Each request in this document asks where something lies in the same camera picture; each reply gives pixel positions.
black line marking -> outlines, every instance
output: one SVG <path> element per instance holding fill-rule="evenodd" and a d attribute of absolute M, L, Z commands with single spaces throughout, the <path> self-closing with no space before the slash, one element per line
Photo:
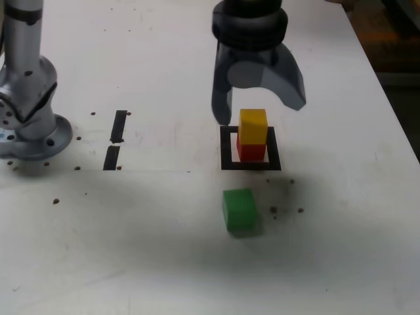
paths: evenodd
<path fill-rule="evenodd" d="M 230 134 L 238 133 L 237 126 L 220 126 L 220 157 L 221 167 L 224 171 L 281 171 L 280 157 L 278 155 L 276 132 L 269 127 L 267 132 L 267 162 L 232 162 L 232 147 Z"/>
<path fill-rule="evenodd" d="M 111 139 L 110 139 L 112 143 L 124 142 L 123 133 L 124 133 L 124 126 L 125 126 L 126 119 L 127 119 L 126 110 L 118 110 L 115 113 L 114 126 L 112 127 Z"/>
<path fill-rule="evenodd" d="M 115 171 L 117 169 L 119 146 L 109 146 L 106 152 L 104 171 Z"/>
<path fill-rule="evenodd" d="M 26 11 L 16 9 L 6 4 L 5 15 L 10 16 L 17 21 L 25 22 L 28 25 L 34 25 L 36 22 L 42 19 L 42 9 L 36 11 Z"/>

black square frame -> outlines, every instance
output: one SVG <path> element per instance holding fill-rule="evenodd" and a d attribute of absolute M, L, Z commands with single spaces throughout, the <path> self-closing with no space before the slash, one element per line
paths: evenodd
<path fill-rule="evenodd" d="M 267 132 L 268 162 L 232 162 L 230 134 L 238 133 L 238 126 L 220 126 L 220 155 L 224 171 L 281 171 L 274 127 Z"/>

green block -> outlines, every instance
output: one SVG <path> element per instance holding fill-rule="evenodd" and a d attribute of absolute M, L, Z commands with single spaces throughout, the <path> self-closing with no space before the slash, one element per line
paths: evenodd
<path fill-rule="evenodd" d="M 223 216 L 228 231 L 252 230 L 257 223 L 257 205 L 250 189 L 223 192 Z"/>

white tabletop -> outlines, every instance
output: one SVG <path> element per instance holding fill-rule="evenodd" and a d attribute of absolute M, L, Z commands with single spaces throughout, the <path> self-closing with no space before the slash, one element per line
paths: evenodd
<path fill-rule="evenodd" d="M 276 130 L 283 171 L 252 173 L 221 171 L 216 3 L 45 1 L 53 108 L 82 139 L 0 167 L 2 315 L 418 314 L 420 166 L 341 6 L 284 1 L 300 112 L 234 91 L 233 124 L 265 108 Z M 105 172 L 116 110 L 132 115 Z M 257 199 L 252 237 L 224 226 L 235 188 Z"/>

cube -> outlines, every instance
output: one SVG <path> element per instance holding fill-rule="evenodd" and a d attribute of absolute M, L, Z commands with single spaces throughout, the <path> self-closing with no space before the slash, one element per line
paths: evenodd
<path fill-rule="evenodd" d="M 223 192 L 223 216 L 229 232 L 254 229 L 257 223 L 257 205 L 250 189 Z"/>
<path fill-rule="evenodd" d="M 242 145 L 266 144 L 267 132 L 268 123 L 265 110 L 241 110 L 238 134 Z"/>
<path fill-rule="evenodd" d="M 239 160 L 241 162 L 259 162 L 264 161 L 265 144 L 241 144 L 239 135 L 236 139 L 236 148 L 238 149 Z"/>

